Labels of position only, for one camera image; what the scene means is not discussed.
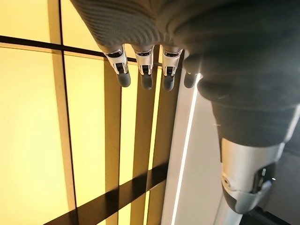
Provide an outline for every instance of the silver metal joint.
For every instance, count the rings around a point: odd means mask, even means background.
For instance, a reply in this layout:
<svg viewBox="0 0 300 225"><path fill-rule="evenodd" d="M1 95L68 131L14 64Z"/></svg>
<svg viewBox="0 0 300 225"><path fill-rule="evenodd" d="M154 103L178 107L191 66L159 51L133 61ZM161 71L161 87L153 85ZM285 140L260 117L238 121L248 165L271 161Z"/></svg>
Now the silver metal joint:
<svg viewBox="0 0 300 225"><path fill-rule="evenodd" d="M244 214L259 203L271 187L284 146L251 147L222 139L222 186L232 210Z"/></svg>
<svg viewBox="0 0 300 225"><path fill-rule="evenodd" d="M114 52L105 52L104 54L106 55L116 74L126 74L128 72L128 63L124 45Z"/></svg>
<svg viewBox="0 0 300 225"><path fill-rule="evenodd" d="M150 75L152 74L153 69L153 48L145 52L135 51L137 65L139 67L141 75Z"/></svg>
<svg viewBox="0 0 300 225"><path fill-rule="evenodd" d="M174 76L177 70L180 54L179 52L168 52L163 48L163 72L165 76Z"/></svg>

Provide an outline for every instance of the robotic hand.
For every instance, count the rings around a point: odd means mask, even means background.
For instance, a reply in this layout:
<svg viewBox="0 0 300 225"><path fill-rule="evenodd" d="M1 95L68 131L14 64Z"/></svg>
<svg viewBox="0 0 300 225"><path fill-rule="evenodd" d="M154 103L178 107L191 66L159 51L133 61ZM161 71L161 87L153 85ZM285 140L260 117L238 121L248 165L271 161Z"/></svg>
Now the robotic hand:
<svg viewBox="0 0 300 225"><path fill-rule="evenodd" d="M153 47L162 45L163 84L172 90L182 49L157 30L154 18L158 2L143 0L71 0L99 48L114 68L120 86L130 85L124 44L131 44L141 74L142 86L152 88Z"/></svg>
<svg viewBox="0 0 300 225"><path fill-rule="evenodd" d="M201 73L218 129L222 188L231 209L252 210L300 115L296 0L173 0L157 27L189 51L185 85Z"/></svg>
<svg viewBox="0 0 300 225"><path fill-rule="evenodd" d="M300 116L298 0L71 0L114 68L130 85L124 43L132 45L145 89L153 46L163 45L163 86L173 88L182 49L184 84L211 101L222 187L237 213L252 210Z"/></svg>

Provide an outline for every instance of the led light strip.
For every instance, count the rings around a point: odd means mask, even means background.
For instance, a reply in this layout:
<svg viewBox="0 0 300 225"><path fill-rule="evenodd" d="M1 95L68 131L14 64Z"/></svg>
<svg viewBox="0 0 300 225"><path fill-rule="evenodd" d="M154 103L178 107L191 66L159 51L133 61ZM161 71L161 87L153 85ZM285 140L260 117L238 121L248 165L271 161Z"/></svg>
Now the led light strip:
<svg viewBox="0 0 300 225"><path fill-rule="evenodd" d="M187 132L186 132L186 137L185 137L185 141L184 141L182 159L181 159L181 164L180 164L180 173L179 173L179 178L178 178L178 184L177 184L177 190L176 190L176 196L175 196L175 203L174 203L174 209L173 209L171 225L175 224L178 201L179 201L179 195L180 195L180 189L181 189L182 178L183 178L183 171L184 171L184 166L185 166L186 158L187 158L188 141L189 141L189 136L190 136L190 133L191 133L192 122L193 122L194 111L195 111L195 105L196 105L196 99L197 99L197 93L198 93L197 83L201 79L201 77L202 77L201 74L197 75L196 85L194 87L194 92L193 92L193 97L192 97L192 104L191 104L191 109L190 109L190 112L189 112L188 123L187 123Z"/></svg>

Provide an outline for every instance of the yellow glowing panel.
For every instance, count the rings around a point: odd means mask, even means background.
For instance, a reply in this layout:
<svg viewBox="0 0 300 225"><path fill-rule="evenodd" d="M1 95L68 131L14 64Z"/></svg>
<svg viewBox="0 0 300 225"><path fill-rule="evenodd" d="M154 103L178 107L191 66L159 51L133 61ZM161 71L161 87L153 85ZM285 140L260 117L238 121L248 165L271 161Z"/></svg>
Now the yellow glowing panel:
<svg viewBox="0 0 300 225"><path fill-rule="evenodd" d="M50 42L48 0L0 0L0 35Z"/></svg>
<svg viewBox="0 0 300 225"><path fill-rule="evenodd" d="M162 48L161 45L159 46L158 62L159 62L159 63L163 63L163 48Z"/></svg>
<svg viewBox="0 0 300 225"><path fill-rule="evenodd" d="M159 102L160 83L161 83L161 69L158 68L157 69L156 87L155 87L155 98L154 98L154 108L153 108L153 121L152 121L152 131L151 131L151 142L150 142L148 170L151 170L152 165L153 165L156 123L157 123L157 120L158 120L158 102Z"/></svg>
<svg viewBox="0 0 300 225"><path fill-rule="evenodd" d="M125 44L125 52L127 57L135 58L135 51L133 50L131 45Z"/></svg>
<svg viewBox="0 0 300 225"><path fill-rule="evenodd" d="M119 210L119 225L130 225L131 203Z"/></svg>
<svg viewBox="0 0 300 225"><path fill-rule="evenodd" d="M105 193L104 62L65 56L77 206Z"/></svg>
<svg viewBox="0 0 300 225"><path fill-rule="evenodd" d="M143 223L143 225L147 225L148 207L149 207L149 191L146 192L145 211L144 211L144 223Z"/></svg>
<svg viewBox="0 0 300 225"><path fill-rule="evenodd" d="M97 225L106 225L106 220L103 220L102 222L98 223Z"/></svg>
<svg viewBox="0 0 300 225"><path fill-rule="evenodd" d="M0 48L0 224L67 212L52 54Z"/></svg>
<svg viewBox="0 0 300 225"><path fill-rule="evenodd" d="M131 84L122 88L121 140L120 140L120 185L132 179L135 150L135 115L137 97L137 65L128 65Z"/></svg>
<svg viewBox="0 0 300 225"><path fill-rule="evenodd" d="M64 45L101 51L70 0L61 0Z"/></svg>

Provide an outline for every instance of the white wall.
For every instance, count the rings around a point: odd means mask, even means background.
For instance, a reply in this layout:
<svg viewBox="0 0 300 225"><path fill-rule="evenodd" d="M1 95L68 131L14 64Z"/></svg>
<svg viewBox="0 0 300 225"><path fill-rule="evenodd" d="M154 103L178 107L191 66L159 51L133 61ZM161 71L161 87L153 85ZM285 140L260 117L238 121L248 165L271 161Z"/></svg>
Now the white wall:
<svg viewBox="0 0 300 225"><path fill-rule="evenodd" d="M176 213L176 225L212 225L222 196L220 151L211 104L199 93L195 103L177 212L173 210L194 90L184 87L184 74L185 71L181 76L161 224L170 225L172 216Z"/></svg>

